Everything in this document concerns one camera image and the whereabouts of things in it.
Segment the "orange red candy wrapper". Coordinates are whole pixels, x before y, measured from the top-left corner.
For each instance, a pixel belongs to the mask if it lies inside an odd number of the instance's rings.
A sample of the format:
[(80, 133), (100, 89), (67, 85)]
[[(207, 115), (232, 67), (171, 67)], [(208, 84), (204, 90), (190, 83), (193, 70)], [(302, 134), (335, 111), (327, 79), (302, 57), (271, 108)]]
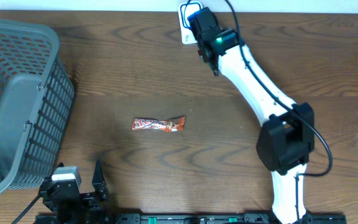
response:
[(182, 131), (185, 125), (185, 117), (168, 120), (158, 120), (149, 118), (134, 118), (131, 129), (158, 129), (165, 132)]

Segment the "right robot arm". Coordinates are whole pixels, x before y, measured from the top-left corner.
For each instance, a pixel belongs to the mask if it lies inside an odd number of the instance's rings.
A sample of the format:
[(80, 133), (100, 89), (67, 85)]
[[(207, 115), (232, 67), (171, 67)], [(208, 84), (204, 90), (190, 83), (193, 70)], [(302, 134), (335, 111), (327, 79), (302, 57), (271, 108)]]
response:
[(261, 130), (256, 149), (272, 174), (272, 214), (279, 223), (306, 223), (303, 177), (314, 149), (314, 136), (292, 113), (310, 123), (314, 113), (307, 103), (298, 105), (269, 79), (250, 49), (233, 29), (223, 28), (209, 8), (188, 17), (199, 55), (216, 73), (228, 78), (254, 111)]

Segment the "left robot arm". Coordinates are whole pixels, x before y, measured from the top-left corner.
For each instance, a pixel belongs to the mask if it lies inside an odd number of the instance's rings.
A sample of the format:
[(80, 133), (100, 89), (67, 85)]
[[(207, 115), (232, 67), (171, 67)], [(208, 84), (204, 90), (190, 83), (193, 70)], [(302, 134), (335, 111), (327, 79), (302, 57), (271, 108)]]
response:
[(101, 161), (96, 161), (89, 193), (80, 192), (81, 177), (76, 166), (58, 165), (39, 188), (42, 203), (51, 211), (37, 215), (35, 224), (115, 223), (116, 219), (103, 205), (109, 200), (109, 190), (103, 177)]

